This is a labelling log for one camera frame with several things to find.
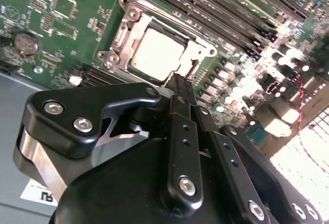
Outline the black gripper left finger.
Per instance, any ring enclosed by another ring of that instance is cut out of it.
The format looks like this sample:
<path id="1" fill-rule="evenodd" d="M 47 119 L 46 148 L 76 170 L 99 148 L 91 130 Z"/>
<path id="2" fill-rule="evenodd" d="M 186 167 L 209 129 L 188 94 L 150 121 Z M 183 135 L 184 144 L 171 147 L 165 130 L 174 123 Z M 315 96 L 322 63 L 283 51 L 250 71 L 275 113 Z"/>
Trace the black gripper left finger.
<path id="1" fill-rule="evenodd" d="M 126 83 L 40 91 L 26 101 L 14 161 L 59 203 L 79 176 L 140 142 L 165 138 L 160 198 L 168 210 L 203 204 L 198 130 L 186 79 L 164 89 Z"/>

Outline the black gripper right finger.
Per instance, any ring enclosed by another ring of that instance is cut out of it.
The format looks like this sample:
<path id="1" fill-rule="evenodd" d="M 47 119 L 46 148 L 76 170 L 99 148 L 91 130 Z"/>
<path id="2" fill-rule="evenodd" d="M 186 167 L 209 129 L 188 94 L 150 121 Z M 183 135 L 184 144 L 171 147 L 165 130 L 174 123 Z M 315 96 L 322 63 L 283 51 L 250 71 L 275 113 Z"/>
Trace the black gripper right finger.
<path id="1" fill-rule="evenodd" d="M 322 223 L 297 189 L 244 134 L 232 125 L 217 127 L 210 112 L 197 105 L 186 81 L 202 148 L 209 151 L 216 177 L 224 185 L 223 204 L 232 223 Z"/>

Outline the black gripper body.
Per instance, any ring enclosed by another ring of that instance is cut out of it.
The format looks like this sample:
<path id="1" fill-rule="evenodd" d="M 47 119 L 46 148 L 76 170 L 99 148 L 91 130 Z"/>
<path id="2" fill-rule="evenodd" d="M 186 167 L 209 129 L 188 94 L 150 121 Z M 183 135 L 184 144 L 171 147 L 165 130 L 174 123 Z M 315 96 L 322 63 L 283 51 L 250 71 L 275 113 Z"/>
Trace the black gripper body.
<path id="1" fill-rule="evenodd" d="M 234 205 L 212 159 L 200 156 L 204 201 L 179 217 L 162 203 L 165 138 L 140 142 L 75 179 L 63 193 L 51 223 L 232 223 Z"/>

